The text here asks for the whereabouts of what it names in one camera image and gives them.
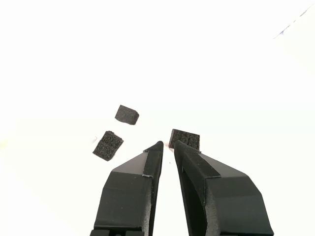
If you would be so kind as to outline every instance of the black foam cube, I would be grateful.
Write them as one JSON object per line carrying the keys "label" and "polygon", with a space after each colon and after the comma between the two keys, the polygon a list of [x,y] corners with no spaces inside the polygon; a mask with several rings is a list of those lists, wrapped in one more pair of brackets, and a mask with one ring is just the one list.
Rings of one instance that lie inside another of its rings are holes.
{"label": "black foam cube", "polygon": [[98,142],[93,154],[105,161],[109,161],[123,142],[122,138],[115,135],[112,131],[106,131],[103,138]]}
{"label": "black foam cube", "polygon": [[125,107],[123,105],[119,106],[119,109],[115,116],[116,120],[131,125],[135,125],[137,123],[138,118],[139,114],[135,110]]}
{"label": "black foam cube", "polygon": [[199,134],[192,134],[192,133],[185,132],[182,130],[173,129],[168,147],[174,148],[174,144],[177,140],[183,142],[184,144],[186,144],[192,148],[199,150],[199,146],[200,146],[200,135]]}

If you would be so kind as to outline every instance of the black sponge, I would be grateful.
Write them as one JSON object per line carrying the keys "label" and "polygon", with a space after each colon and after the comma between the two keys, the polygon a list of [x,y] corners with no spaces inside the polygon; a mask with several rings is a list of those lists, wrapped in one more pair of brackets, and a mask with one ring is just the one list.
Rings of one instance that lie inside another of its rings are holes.
{"label": "black sponge", "polygon": [[171,134],[171,139],[169,140],[168,147],[174,148],[175,142],[179,140],[184,144],[199,150],[200,146],[200,135],[199,134],[192,134],[185,131],[181,131],[178,129],[173,129]]}
{"label": "black sponge", "polygon": [[103,138],[98,142],[93,154],[105,161],[109,161],[123,142],[122,138],[115,135],[112,131],[106,131]]}
{"label": "black sponge", "polygon": [[138,118],[139,118],[139,114],[135,110],[125,107],[123,105],[120,105],[115,116],[116,120],[119,120],[120,122],[123,122],[123,123],[132,124],[132,125],[136,124]]}

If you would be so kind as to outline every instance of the white surface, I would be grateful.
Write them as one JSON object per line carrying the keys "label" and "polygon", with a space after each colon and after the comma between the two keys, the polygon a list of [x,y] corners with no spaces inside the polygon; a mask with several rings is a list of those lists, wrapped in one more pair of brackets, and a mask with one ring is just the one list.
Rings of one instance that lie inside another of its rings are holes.
{"label": "white surface", "polygon": [[[0,235],[89,235],[110,170],[172,128],[251,177],[276,235],[312,232],[314,11],[263,40],[298,2],[2,1]],[[92,154],[106,130],[125,141],[110,162]],[[168,149],[154,235],[188,235]]]}

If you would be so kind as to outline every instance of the black plastic part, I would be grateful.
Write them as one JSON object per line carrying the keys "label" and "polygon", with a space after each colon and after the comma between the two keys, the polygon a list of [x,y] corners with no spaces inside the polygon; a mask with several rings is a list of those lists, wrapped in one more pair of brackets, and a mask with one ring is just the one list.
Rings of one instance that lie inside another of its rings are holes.
{"label": "black plastic part", "polygon": [[105,161],[109,161],[123,142],[123,139],[115,135],[112,131],[106,131],[102,139],[98,142],[93,154]]}
{"label": "black plastic part", "polygon": [[199,134],[192,134],[192,133],[185,132],[182,130],[173,129],[168,147],[174,148],[175,142],[178,140],[192,148],[199,150],[199,146],[200,146]]}
{"label": "black plastic part", "polygon": [[273,236],[260,191],[244,173],[177,141],[189,236]]}
{"label": "black plastic part", "polygon": [[135,125],[137,123],[138,118],[139,114],[135,110],[125,107],[123,105],[119,106],[115,116],[116,120],[131,125]]}
{"label": "black plastic part", "polygon": [[109,231],[109,236],[152,235],[162,157],[163,142],[159,141],[112,170],[91,236],[98,231]]}

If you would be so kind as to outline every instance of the foam block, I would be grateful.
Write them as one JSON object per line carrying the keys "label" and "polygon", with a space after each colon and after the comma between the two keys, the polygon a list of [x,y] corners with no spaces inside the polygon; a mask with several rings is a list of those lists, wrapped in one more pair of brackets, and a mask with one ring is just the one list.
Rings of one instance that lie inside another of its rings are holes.
{"label": "foam block", "polygon": [[123,105],[120,105],[115,116],[116,120],[131,125],[135,125],[138,118],[139,114],[135,110],[125,107]]}
{"label": "foam block", "polygon": [[199,134],[192,134],[192,133],[185,132],[182,130],[173,129],[168,147],[174,148],[174,144],[177,140],[183,142],[184,144],[186,144],[186,145],[188,145],[194,149],[199,150],[199,146],[200,146],[200,135]]}
{"label": "foam block", "polygon": [[98,142],[93,154],[105,161],[109,161],[123,142],[122,138],[115,135],[112,131],[106,131],[103,138]]}

